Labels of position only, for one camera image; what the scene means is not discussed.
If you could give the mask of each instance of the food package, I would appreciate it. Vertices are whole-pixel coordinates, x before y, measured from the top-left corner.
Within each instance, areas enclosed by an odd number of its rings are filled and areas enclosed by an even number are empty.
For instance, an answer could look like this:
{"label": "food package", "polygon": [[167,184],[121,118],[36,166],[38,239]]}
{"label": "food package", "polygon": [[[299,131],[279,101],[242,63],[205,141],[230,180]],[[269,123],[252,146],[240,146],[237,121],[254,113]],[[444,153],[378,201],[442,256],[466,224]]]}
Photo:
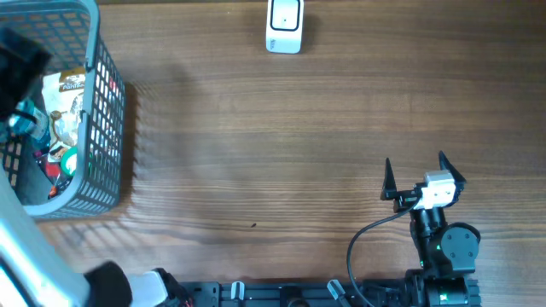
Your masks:
{"label": "food package", "polygon": [[44,77],[45,110],[49,116],[51,143],[48,161],[60,162],[62,155],[78,143],[79,113],[84,104],[83,67]]}

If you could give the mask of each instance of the gray plastic basket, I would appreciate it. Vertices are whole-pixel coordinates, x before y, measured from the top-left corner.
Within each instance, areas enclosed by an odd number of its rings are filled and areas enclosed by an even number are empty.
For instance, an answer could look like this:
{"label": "gray plastic basket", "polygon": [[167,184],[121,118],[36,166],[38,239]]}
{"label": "gray plastic basket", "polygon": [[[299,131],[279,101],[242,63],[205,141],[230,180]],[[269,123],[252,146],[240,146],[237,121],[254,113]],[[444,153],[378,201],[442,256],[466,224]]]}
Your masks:
{"label": "gray plastic basket", "polygon": [[95,216],[119,202],[125,87],[99,35],[94,1],[0,0],[0,26],[41,43],[52,55],[48,72],[85,67],[78,162],[63,194],[47,200],[51,183],[26,138],[0,147],[6,175],[32,217]]}

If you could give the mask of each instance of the white sensor module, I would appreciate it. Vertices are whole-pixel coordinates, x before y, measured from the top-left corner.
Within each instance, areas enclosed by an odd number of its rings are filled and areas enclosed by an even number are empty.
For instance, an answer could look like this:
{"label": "white sensor module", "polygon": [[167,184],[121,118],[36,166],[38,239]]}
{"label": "white sensor module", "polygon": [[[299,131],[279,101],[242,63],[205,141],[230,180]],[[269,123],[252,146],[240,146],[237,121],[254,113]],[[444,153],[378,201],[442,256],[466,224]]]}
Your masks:
{"label": "white sensor module", "polygon": [[265,47],[269,52],[298,53],[303,28],[303,0],[269,0],[265,30]]}

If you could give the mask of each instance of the red object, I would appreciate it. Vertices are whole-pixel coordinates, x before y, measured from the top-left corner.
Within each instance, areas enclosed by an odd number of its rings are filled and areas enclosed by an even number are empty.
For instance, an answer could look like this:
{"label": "red object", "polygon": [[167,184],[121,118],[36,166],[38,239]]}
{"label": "red object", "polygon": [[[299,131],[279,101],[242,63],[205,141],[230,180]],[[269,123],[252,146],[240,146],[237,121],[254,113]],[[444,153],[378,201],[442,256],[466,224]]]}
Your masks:
{"label": "red object", "polygon": [[57,187],[53,186],[53,187],[51,187],[51,190],[49,191],[49,197],[52,198],[52,197],[55,197],[55,196],[57,196]]}
{"label": "red object", "polygon": [[57,178],[61,174],[61,168],[59,167],[58,164],[46,163],[45,164],[45,174],[48,177]]}

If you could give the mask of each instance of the wood grain surface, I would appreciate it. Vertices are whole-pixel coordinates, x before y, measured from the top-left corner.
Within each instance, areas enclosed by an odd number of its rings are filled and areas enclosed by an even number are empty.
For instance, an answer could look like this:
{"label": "wood grain surface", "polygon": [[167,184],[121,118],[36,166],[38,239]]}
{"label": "wood grain surface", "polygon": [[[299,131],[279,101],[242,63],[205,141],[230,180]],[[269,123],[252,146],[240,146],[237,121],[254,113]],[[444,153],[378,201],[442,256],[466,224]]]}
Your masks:
{"label": "wood grain surface", "polygon": [[[101,11],[129,101],[123,191],[103,216],[40,223],[75,270],[346,281],[349,239],[392,214],[385,157],[410,188],[444,150],[468,180],[448,221],[482,233],[484,306],[544,305],[540,2],[309,2],[300,55],[266,51],[265,2]],[[419,266],[409,221],[363,236],[356,276]]]}

